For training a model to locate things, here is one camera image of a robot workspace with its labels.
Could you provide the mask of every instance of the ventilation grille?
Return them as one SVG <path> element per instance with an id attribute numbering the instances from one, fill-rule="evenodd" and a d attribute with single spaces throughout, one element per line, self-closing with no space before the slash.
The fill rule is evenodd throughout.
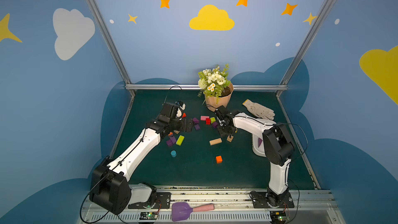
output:
<path id="1" fill-rule="evenodd" d="M 90 222 L 100 219 L 106 212 L 94 212 Z M 120 214 L 119 217 L 126 222 L 150 222 L 149 220 L 139 220 L 139 213 Z M 191 216 L 184 222 L 233 222 L 233 221 L 271 221 L 269 211 L 211 211 L 191 213 Z M 121 222 L 114 214 L 108 213 L 102 220 L 97 223 L 116 223 Z M 171 212 L 160 212 L 156 222 L 172 222 Z"/>

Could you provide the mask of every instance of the pink shovel handle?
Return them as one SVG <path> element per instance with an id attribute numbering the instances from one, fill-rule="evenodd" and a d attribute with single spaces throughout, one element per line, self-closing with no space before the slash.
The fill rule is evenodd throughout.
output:
<path id="1" fill-rule="evenodd" d="M 210 211 L 210 210 L 214 210 L 214 204 L 212 204 L 212 203 L 193 208 L 194 212 L 203 212 L 203 211 Z"/>

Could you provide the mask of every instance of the dark green mat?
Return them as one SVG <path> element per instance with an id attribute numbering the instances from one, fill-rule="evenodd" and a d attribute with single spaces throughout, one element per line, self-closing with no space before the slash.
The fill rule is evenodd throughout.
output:
<path id="1" fill-rule="evenodd" d="M 145 123 L 155 118 L 162 109 L 167 91 L 138 90 L 130 116 L 117 145 L 115 155 L 119 156 L 136 140 Z M 186 104 L 188 118 L 200 119 L 201 115 L 215 117 L 215 114 L 202 105 L 203 97 L 197 91 L 170 90 L 167 102 L 182 100 Z M 228 104 L 230 110 L 240 110 L 251 115 L 242 103 L 250 99 L 275 111 L 275 122 L 286 122 L 275 93 L 235 91 Z M 269 182 L 269 161 L 254 154 L 251 134 L 238 129 L 230 143 L 222 138 L 222 143 L 210 146 L 209 141 L 219 138 L 217 130 L 200 122 L 199 131 L 180 132 L 185 139 L 181 146 L 167 147 L 164 138 L 148 153 L 134 171 L 130 184 L 147 182 L 152 185 L 184 185 L 207 187 L 266 188 Z M 175 150 L 177 157 L 170 152 Z M 222 163 L 216 163 L 216 156 L 222 156 Z M 290 165 L 289 178 L 300 189 L 314 189 L 311 177 L 302 159 Z"/>

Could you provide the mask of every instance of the white cloud decal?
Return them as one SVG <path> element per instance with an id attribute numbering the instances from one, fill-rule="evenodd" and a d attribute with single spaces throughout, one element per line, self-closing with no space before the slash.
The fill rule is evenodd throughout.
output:
<path id="1" fill-rule="evenodd" d="M 55 33 L 55 52 L 62 60 L 68 60 L 83 47 L 96 31 L 94 22 L 73 9 L 56 9 L 52 16 Z"/>

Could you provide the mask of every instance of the flower pot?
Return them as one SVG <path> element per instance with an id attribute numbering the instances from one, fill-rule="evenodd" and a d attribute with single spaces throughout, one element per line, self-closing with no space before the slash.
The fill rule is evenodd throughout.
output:
<path id="1" fill-rule="evenodd" d="M 232 83 L 230 83 L 228 87 L 231 89 L 231 93 L 228 96 L 218 97 L 218 98 L 214 96 L 209 96 L 209 97 L 205 96 L 206 104 L 213 106 L 213 107 L 207 106 L 207 108 L 210 111 L 214 112 L 217 107 L 219 106 L 226 107 L 228 105 L 228 102 L 231 99 L 232 92 L 234 91 L 234 86 L 232 85 Z"/>

